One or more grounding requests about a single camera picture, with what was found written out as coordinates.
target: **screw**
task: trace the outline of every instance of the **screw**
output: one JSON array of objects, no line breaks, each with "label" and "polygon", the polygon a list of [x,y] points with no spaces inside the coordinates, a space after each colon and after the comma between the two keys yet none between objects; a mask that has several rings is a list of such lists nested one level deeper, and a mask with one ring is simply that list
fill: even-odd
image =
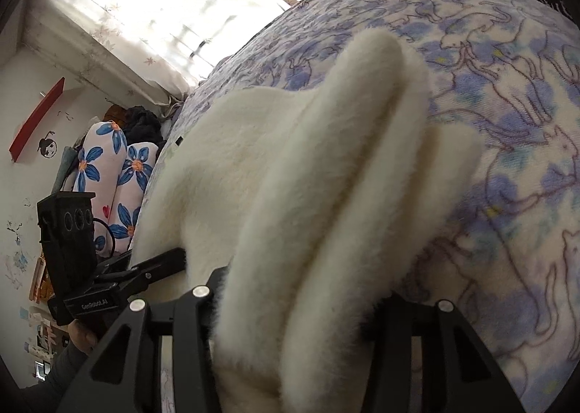
[{"label": "screw", "polygon": [[437,303],[437,307],[442,312],[446,313],[453,312],[453,303],[451,303],[449,300],[439,300],[439,303]]},{"label": "screw", "polygon": [[202,299],[210,294],[210,288],[207,285],[198,285],[191,291],[191,293],[193,293],[195,297],[198,297],[198,299]]},{"label": "screw", "polygon": [[145,303],[145,300],[135,299],[133,300],[133,302],[129,304],[129,308],[131,309],[132,312],[140,312],[145,308],[146,305],[147,304]]}]

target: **wall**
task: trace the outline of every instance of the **wall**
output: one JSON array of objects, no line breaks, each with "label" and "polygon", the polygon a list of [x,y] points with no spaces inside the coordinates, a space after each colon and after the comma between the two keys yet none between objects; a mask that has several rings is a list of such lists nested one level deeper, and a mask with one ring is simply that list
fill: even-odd
[{"label": "wall", "polygon": [[25,4],[26,0],[20,0],[4,29],[0,32],[0,67],[4,66],[18,50],[20,38],[22,37]]},{"label": "wall", "polygon": [[[72,145],[91,117],[103,117],[111,105],[96,89],[82,87],[68,73],[46,63],[26,47],[0,68],[0,355],[19,386],[32,385],[32,357],[24,343],[33,331],[20,318],[31,305],[28,291],[41,246],[36,202],[50,194],[62,149]],[[41,99],[62,77],[65,92],[31,136],[18,162],[8,148],[17,130]],[[57,143],[52,158],[40,155],[45,138]]]}]

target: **black cable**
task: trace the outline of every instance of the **black cable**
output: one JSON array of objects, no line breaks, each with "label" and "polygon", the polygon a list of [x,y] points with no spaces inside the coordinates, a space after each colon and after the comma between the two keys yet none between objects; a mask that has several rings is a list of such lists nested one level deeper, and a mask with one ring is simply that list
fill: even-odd
[{"label": "black cable", "polygon": [[111,235],[111,238],[112,238],[112,248],[111,248],[111,254],[109,255],[109,257],[111,257],[112,254],[115,253],[115,235],[113,235],[113,233],[112,233],[111,228],[109,227],[109,225],[107,225],[100,218],[93,217],[93,221],[94,222],[99,222],[101,225],[103,225],[107,229],[107,231],[109,232],[109,235]]}]

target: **black bracket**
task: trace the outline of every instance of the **black bracket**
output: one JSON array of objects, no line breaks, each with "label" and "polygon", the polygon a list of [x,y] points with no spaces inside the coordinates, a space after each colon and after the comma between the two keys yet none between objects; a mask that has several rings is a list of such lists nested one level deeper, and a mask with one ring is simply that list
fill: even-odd
[{"label": "black bracket", "polygon": [[406,413],[411,339],[421,338],[422,413],[524,413],[500,366],[449,300],[430,307],[385,299],[367,331],[375,338],[362,413]]},{"label": "black bracket", "polygon": [[[161,337],[173,336],[176,413],[220,413],[210,358],[214,293],[225,267],[178,300],[133,300],[79,371],[57,413],[161,412]],[[422,340],[422,413],[524,413],[491,353],[448,300],[434,307],[394,294],[363,337],[374,341],[362,413],[407,413],[411,339]]]},{"label": "black bracket", "polygon": [[76,318],[101,337],[125,310],[130,296],[185,270],[186,254],[182,248],[175,248],[128,268],[130,260],[131,250],[106,259],[82,287],[63,299],[50,299],[48,306],[54,319],[59,322],[68,318],[70,322]]},{"label": "black bracket", "polygon": [[76,375],[57,413],[161,412],[161,338],[173,336],[176,411],[220,413],[210,360],[213,300],[225,268],[178,300],[133,300]]}]

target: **fuzzy white fabric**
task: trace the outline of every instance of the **fuzzy white fabric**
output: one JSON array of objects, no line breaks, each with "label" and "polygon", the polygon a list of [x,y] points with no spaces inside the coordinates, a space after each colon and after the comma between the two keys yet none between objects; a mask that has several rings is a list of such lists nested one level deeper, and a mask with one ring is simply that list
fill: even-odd
[{"label": "fuzzy white fabric", "polygon": [[360,409],[360,323],[436,235],[481,153],[473,130],[427,126],[427,77],[412,49],[366,30],[318,88],[225,95],[167,163],[133,262],[186,249],[186,274],[148,291],[160,300],[231,260],[213,352],[224,412]]}]

